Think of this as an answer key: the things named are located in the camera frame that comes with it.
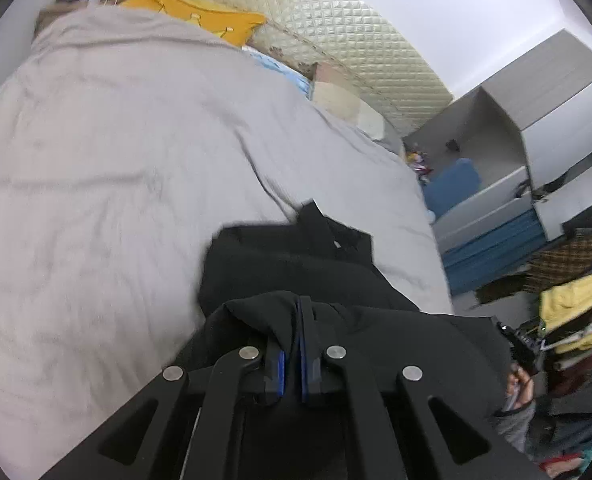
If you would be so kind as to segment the person right hand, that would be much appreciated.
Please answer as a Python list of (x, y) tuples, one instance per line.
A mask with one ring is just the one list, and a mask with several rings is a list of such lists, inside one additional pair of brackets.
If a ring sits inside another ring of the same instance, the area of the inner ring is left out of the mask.
[(506, 385), (506, 399), (503, 411), (518, 410), (534, 398), (534, 381), (518, 364), (513, 364)]

